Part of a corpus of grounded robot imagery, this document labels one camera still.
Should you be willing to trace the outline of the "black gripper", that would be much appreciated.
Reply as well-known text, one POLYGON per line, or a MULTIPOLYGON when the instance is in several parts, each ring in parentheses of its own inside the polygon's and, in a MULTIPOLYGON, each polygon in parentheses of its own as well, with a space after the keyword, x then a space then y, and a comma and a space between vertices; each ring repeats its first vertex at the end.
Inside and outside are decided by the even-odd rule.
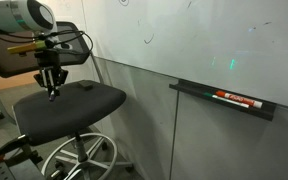
POLYGON ((56 50, 43 50, 34 54, 39 66, 39 73, 34 79, 52 95, 65 83, 68 71, 61 68, 59 53, 56 50))

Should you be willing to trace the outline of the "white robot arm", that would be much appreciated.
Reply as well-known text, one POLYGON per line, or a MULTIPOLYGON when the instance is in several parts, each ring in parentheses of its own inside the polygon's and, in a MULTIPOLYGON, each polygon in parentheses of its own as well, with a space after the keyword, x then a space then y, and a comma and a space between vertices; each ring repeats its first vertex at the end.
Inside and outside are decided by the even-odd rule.
POLYGON ((62 42, 51 8, 38 0, 0 0, 0 34, 31 32, 25 42, 14 42, 7 48, 10 55, 34 52, 40 66, 37 81, 45 87, 50 97, 59 95, 67 72, 60 67, 58 51, 62 42))

